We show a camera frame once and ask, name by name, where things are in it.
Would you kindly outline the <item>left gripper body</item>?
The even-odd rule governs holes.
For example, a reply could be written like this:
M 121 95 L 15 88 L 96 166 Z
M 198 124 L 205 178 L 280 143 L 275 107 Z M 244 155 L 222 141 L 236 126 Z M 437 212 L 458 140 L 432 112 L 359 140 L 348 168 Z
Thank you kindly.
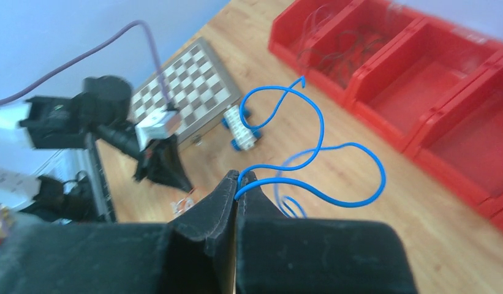
M 119 122 L 112 126 L 98 125 L 97 137 L 135 160 L 149 160 L 153 156 L 149 148 L 140 150 L 135 124 L 130 121 Z

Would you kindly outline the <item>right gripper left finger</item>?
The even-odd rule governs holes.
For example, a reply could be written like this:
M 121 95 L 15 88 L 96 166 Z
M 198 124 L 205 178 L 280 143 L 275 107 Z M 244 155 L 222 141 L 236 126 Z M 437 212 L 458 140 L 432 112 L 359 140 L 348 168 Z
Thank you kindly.
M 0 247 L 0 293 L 232 293 L 239 173 L 160 224 L 32 224 Z

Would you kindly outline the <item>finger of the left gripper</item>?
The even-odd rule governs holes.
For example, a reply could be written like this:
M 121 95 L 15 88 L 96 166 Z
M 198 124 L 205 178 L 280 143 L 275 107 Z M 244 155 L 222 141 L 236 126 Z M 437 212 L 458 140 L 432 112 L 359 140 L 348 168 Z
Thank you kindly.
M 178 136 L 152 139 L 136 157 L 136 181 L 144 178 L 164 186 L 191 192 L 193 185 L 186 175 L 178 151 Z

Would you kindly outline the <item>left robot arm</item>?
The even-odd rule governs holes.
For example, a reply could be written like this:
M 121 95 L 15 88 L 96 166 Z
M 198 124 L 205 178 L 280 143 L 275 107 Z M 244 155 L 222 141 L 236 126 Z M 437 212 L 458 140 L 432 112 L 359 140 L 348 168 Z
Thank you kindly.
M 100 139 L 137 163 L 134 179 L 190 192 L 178 154 L 180 111 L 162 98 L 136 113 L 132 86 L 120 77 L 89 77 L 72 98 L 34 96 L 22 104 L 0 105 L 0 145 L 43 149 L 88 149 Z M 93 177 L 72 179 L 27 175 L 0 167 L 0 208 L 47 222 L 107 222 L 94 196 Z

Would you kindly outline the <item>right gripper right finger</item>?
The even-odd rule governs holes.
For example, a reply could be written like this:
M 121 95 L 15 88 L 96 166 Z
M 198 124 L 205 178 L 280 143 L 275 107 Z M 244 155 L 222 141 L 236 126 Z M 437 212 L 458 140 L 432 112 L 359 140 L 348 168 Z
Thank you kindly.
M 386 223 L 296 219 L 255 187 L 238 200 L 237 293 L 417 293 L 403 243 Z

